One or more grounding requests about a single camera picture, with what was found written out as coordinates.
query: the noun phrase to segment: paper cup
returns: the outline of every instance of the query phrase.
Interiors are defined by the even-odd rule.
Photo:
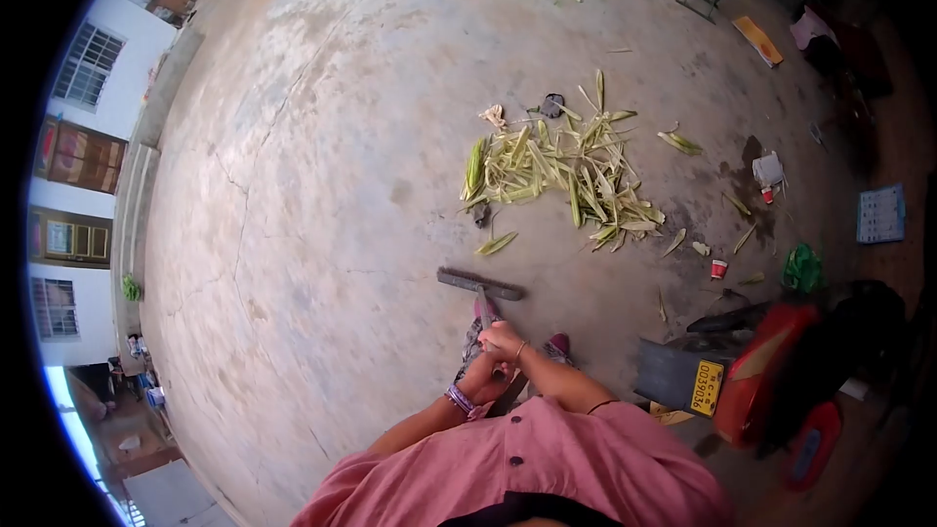
[[[722,279],[725,277],[725,269],[729,268],[729,263],[713,259],[712,270],[709,271],[709,277],[713,279]]]

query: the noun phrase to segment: bracelet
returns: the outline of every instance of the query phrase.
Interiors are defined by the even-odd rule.
[[[469,401],[469,398],[459,390],[459,387],[455,385],[449,385],[449,388],[446,389],[446,397],[449,398],[449,401],[453,402],[458,406],[459,409],[464,411],[466,415],[471,413],[471,410],[475,408],[475,405]]]
[[[526,341],[526,340],[524,340],[523,342],[521,342],[521,346],[518,346],[518,347],[517,347],[517,352],[514,354],[514,361],[513,361],[512,364],[517,364],[517,359],[521,357],[521,351],[524,350],[524,346],[527,346],[527,345],[529,345],[529,344],[530,344],[530,342],[528,342],[528,341]]]

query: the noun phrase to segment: white wall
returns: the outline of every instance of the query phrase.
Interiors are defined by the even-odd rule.
[[[75,292],[79,338],[40,340],[44,366],[98,364],[117,356],[117,333],[111,319],[111,271],[30,263],[29,276],[71,281]]]
[[[66,121],[129,140],[149,84],[150,68],[172,45],[176,29],[130,0],[95,0],[87,20],[125,41],[101,91],[97,110],[89,112],[54,98],[49,100],[46,110],[53,116],[61,114]],[[29,202],[76,214],[113,218],[115,200],[110,193],[33,178]],[[71,281],[75,291],[80,337],[75,341],[40,341],[46,366],[97,364],[117,356],[110,270],[30,263],[29,272],[32,277]]]
[[[93,192],[42,178],[33,178],[30,182],[29,203],[85,216],[111,219],[114,217],[113,194]]]
[[[125,41],[101,91],[98,108],[89,112],[52,98],[46,111],[128,141],[149,84],[150,68],[172,45],[176,29],[130,0],[95,0],[87,20]]]

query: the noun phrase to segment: yellow license plate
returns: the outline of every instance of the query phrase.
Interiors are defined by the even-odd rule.
[[[716,413],[716,400],[719,399],[719,387],[722,385],[722,370],[720,364],[700,360],[700,365],[696,368],[691,409],[707,417]]]

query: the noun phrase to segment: green plastic bag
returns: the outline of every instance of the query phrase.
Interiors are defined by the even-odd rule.
[[[823,261],[809,244],[801,242],[788,252],[780,282],[800,293],[816,291],[826,285],[823,279]]]

